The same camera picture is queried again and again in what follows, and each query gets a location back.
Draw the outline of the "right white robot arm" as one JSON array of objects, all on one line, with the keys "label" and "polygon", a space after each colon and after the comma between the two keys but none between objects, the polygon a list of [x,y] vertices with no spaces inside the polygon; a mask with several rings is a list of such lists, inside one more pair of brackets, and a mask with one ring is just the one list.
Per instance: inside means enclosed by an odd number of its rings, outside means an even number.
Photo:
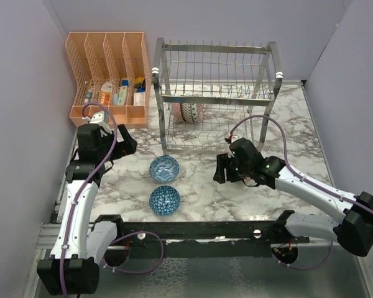
[{"label": "right white robot arm", "polygon": [[314,237],[340,244],[356,256],[367,256],[373,246],[373,195],[355,195],[323,184],[276,157],[263,157],[253,143],[241,138],[216,157],[214,181],[220,184],[253,180],[254,185],[286,192],[313,205],[324,216],[284,212],[273,227],[281,243],[293,237]]}]

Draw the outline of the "pink circle pattern bowl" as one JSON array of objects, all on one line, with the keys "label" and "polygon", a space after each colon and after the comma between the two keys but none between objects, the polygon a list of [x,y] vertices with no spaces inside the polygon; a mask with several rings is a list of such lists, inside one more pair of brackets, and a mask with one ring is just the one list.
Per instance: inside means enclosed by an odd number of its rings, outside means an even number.
[{"label": "pink circle pattern bowl", "polygon": [[203,105],[200,103],[191,104],[191,117],[194,123],[203,121]]}]

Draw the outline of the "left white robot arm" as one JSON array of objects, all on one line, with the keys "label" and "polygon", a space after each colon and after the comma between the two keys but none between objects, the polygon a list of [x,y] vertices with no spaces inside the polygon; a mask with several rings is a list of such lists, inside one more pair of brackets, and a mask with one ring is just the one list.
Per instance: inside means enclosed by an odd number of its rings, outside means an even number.
[{"label": "left white robot arm", "polygon": [[52,296],[93,294],[99,283],[99,264],[108,246],[125,236],[120,215],[101,215],[91,225],[90,215],[98,194],[105,162],[112,163],[136,152],[137,142],[125,125],[115,132],[100,124],[77,130],[78,148],[65,170],[67,201],[56,242],[37,274]]}]

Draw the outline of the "brown patterned bowl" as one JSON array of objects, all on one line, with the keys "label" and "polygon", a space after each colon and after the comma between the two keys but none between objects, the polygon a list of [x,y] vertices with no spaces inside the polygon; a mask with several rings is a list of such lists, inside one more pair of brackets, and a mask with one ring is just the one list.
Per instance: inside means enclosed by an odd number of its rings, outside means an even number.
[{"label": "brown patterned bowl", "polygon": [[189,103],[181,103],[180,110],[182,119],[184,122],[193,122],[193,117],[191,113],[191,104]]}]

